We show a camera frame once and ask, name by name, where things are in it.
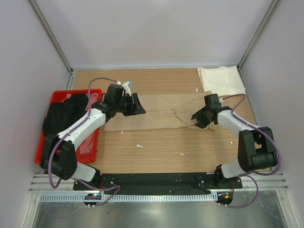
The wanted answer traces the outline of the beige t shirt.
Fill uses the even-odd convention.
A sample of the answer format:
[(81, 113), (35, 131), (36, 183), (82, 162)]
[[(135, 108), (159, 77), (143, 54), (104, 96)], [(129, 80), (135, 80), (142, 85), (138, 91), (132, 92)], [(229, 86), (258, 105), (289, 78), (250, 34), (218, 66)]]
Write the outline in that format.
[(157, 129), (189, 128), (196, 126), (192, 115), (205, 106), (204, 96), (211, 92), (194, 94), (139, 95), (145, 114), (123, 116), (118, 113), (105, 126), (106, 132), (141, 131)]

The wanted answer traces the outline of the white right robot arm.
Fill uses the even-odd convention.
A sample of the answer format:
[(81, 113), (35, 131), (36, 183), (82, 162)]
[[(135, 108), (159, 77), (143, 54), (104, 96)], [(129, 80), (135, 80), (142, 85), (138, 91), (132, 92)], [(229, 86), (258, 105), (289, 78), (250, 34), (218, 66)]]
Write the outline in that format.
[(257, 170), (279, 168), (280, 154), (269, 127), (259, 127), (235, 113), (235, 108), (223, 106), (217, 94), (204, 97), (205, 106), (192, 115), (196, 126), (203, 129), (211, 123), (224, 126), (238, 137), (237, 158), (218, 165), (214, 182), (219, 188), (228, 188), (239, 177)]

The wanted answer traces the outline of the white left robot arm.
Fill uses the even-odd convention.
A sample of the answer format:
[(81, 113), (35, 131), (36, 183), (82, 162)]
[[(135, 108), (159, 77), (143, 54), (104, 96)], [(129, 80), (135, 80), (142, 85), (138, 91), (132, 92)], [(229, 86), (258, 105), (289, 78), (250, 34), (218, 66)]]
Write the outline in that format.
[(146, 113), (138, 95), (131, 93), (130, 81), (109, 85), (103, 101), (93, 103), (88, 112), (66, 130), (46, 136), (40, 167), (65, 181), (82, 180), (90, 190), (96, 190), (101, 184), (97, 169), (78, 162), (76, 150), (91, 133), (117, 113), (124, 116)]

